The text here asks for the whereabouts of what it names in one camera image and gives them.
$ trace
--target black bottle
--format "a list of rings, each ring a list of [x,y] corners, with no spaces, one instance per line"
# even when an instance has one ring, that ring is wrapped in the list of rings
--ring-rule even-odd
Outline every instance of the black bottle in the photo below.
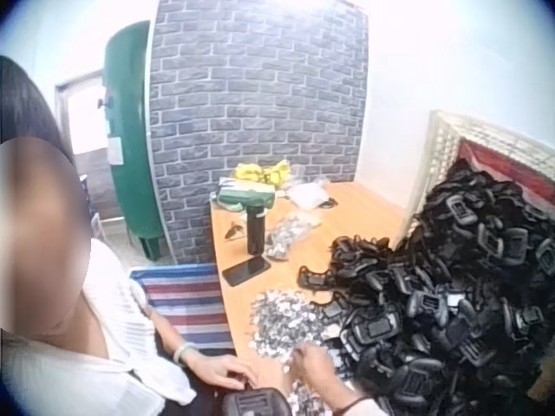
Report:
[[[246,246],[252,256],[264,253],[265,221],[263,206],[246,207]]]

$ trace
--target yellow bag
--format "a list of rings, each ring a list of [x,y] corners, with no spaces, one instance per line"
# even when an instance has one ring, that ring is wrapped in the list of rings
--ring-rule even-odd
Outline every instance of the yellow bag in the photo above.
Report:
[[[232,173],[232,178],[263,182],[277,188],[285,183],[291,174],[287,160],[282,160],[275,166],[263,168],[255,163],[239,163]]]

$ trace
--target white plastic crate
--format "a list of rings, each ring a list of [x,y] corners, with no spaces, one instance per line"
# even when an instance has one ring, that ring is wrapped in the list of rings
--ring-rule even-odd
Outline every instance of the white plastic crate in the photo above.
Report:
[[[516,160],[555,182],[555,149],[524,134],[494,126],[472,117],[433,111],[415,188],[408,203],[397,242],[417,226],[414,215],[421,210],[426,195],[445,179],[459,154],[461,139],[490,148]]]

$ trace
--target pile of black plastic parts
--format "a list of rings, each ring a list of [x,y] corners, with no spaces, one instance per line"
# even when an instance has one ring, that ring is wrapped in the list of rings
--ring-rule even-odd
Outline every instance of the pile of black plastic parts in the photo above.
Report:
[[[464,160],[416,218],[395,250],[339,237],[325,273],[301,268],[334,290],[327,347],[391,415],[525,414],[555,326],[555,221]]]

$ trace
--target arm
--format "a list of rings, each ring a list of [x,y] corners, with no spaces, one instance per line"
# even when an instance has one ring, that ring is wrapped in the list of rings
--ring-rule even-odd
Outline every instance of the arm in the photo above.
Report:
[[[156,332],[160,335],[164,351],[172,356],[186,340],[179,331],[162,315],[156,312],[147,302],[147,296],[142,287],[130,280],[131,294],[143,313],[153,322]],[[186,348],[181,352],[179,361],[188,367],[201,380],[212,386],[219,386],[233,390],[242,390],[245,383],[232,377],[231,373],[246,376],[252,385],[256,385],[256,377],[251,364],[232,355],[208,357],[196,348]]]
[[[179,331],[168,321],[164,316],[156,312],[152,306],[146,305],[142,308],[148,318],[153,322],[156,332],[160,334],[164,351],[170,357],[173,353],[186,341]],[[180,363],[193,370],[196,367],[197,361],[206,357],[194,348],[187,348],[180,356]]]
[[[336,376],[333,360],[325,348],[311,342],[296,348],[293,368],[338,416],[385,416],[380,407],[347,387]]]

